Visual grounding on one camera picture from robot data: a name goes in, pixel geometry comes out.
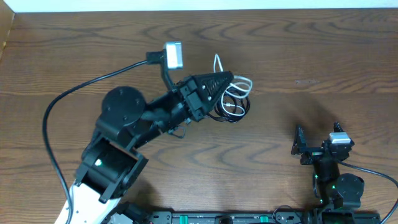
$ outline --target green led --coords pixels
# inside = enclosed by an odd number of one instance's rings
[[[95,165],[96,165],[96,166],[102,165],[101,159],[97,159],[97,160],[95,161]]]

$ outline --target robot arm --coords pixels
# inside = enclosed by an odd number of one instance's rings
[[[301,165],[313,165],[313,189],[322,204],[321,208],[305,214],[305,223],[331,223],[331,220],[354,223],[354,210],[361,206],[364,180],[353,174],[340,174],[338,167],[338,161],[347,159],[353,146],[354,141],[338,122],[320,147],[308,147],[302,127],[297,126],[292,154],[301,155]]]
[[[182,68],[180,42],[166,43],[160,52],[148,52],[147,64],[159,64],[168,92],[146,103],[129,86],[111,90],[102,102],[91,142],[84,150],[70,188],[75,223],[101,223],[141,173],[147,159],[137,148],[180,123],[199,122],[233,80],[231,72],[193,75],[174,84],[170,69]],[[68,217],[65,203],[56,223]]]

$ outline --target white wall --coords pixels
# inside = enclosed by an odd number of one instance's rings
[[[14,12],[398,7],[398,0],[5,0]]]

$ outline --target white cable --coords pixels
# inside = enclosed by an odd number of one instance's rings
[[[217,62],[218,62],[218,67],[220,68],[220,71],[223,72],[224,69],[223,69],[223,66],[221,64],[220,56],[218,56],[218,54],[216,54],[215,57],[214,57],[213,72],[216,72],[216,64],[217,64]],[[244,116],[246,114],[246,111],[244,110],[244,108],[242,106],[239,106],[239,105],[234,105],[234,104],[231,104],[231,103],[224,103],[224,95],[225,95],[225,93],[227,93],[232,98],[238,98],[238,99],[246,98],[246,97],[248,97],[251,89],[253,88],[253,82],[252,82],[252,80],[250,80],[250,79],[248,79],[246,77],[240,76],[240,75],[234,75],[234,80],[242,80],[242,81],[245,81],[245,82],[236,82],[236,83],[232,83],[231,82],[229,84],[229,86],[227,87],[227,89],[224,91],[224,93],[221,96],[221,99],[220,99],[221,107],[223,108],[225,113],[228,113],[230,115],[233,115],[233,116]],[[244,94],[243,95],[233,94],[233,93],[228,91],[230,88],[236,89],[238,91],[241,91]],[[230,107],[230,106],[237,107],[237,108],[239,108],[242,111],[242,113],[231,113],[228,110],[226,110],[225,106],[227,106],[227,107]]]

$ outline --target brown wooden surface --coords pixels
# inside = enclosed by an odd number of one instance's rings
[[[126,200],[175,210],[317,205],[312,167],[290,155],[294,126],[318,145],[334,120],[356,142],[348,162],[398,178],[397,31],[397,9],[18,14],[0,64],[0,222],[52,223],[65,201],[42,142],[50,101],[170,40],[183,41],[175,81],[210,72],[218,52],[225,69],[254,80],[252,108],[238,124],[204,120],[183,140],[142,147],[149,163]],[[165,92],[159,68],[144,66],[53,109],[50,140],[69,184],[104,94],[119,85],[147,101]],[[362,209],[390,210],[392,183],[341,170],[365,180]]]

